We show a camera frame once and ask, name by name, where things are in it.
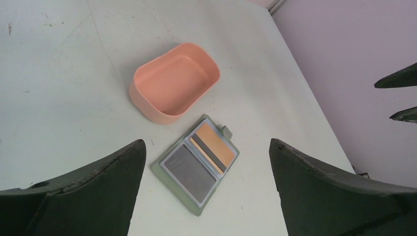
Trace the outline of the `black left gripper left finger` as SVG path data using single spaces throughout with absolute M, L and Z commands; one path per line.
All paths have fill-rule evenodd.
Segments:
M 0 193 L 3 236 L 125 236 L 146 163 L 146 144 L 59 177 Z

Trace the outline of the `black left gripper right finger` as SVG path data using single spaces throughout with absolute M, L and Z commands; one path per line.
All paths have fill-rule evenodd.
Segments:
M 280 139 L 269 157 L 289 235 L 416 235 L 415 188 L 349 173 Z

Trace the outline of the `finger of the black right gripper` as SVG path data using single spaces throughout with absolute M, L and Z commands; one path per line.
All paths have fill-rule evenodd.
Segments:
M 374 87 L 378 89 L 404 88 L 417 85 L 417 64 L 414 63 L 378 80 Z
M 399 111 L 389 117 L 392 120 L 416 123 L 417 122 L 417 107 L 408 108 Z

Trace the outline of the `gold striped credit card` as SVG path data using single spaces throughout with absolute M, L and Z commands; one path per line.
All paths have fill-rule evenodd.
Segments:
M 228 171 L 238 156 L 238 152 L 208 119 L 197 126 L 188 140 L 220 175 Z

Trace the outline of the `pink oval tray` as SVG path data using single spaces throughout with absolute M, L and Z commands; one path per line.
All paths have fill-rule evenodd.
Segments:
M 200 46 L 185 42 L 140 66 L 128 94 L 151 122 L 172 124 L 220 78 L 220 69 Z

